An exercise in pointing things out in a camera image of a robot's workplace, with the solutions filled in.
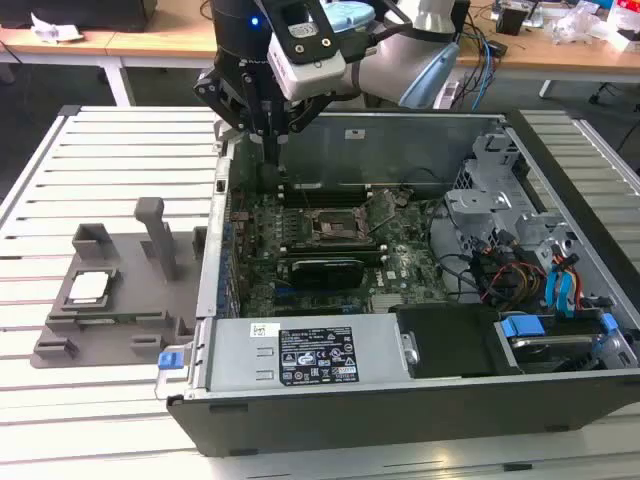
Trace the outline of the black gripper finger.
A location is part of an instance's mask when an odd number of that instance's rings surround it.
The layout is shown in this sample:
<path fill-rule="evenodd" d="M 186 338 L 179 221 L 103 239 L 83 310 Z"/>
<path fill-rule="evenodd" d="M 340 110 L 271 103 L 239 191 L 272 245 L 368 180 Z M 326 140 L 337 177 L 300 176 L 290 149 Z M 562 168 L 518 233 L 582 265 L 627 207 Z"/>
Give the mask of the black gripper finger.
<path fill-rule="evenodd" d="M 273 134 L 275 146 L 273 147 L 273 163 L 278 164 L 281 146 L 288 141 L 288 136 L 301 133 L 326 107 L 328 96 L 318 95 L 294 105 L 284 102 L 275 103 L 273 106 Z"/>
<path fill-rule="evenodd" d="M 225 80 L 219 71 L 204 70 L 194 91 L 222 120 L 240 133 L 247 133 L 262 149 L 265 164 L 273 163 L 273 135 L 268 110 L 259 97 L 257 77 L 242 71 L 239 87 Z"/>

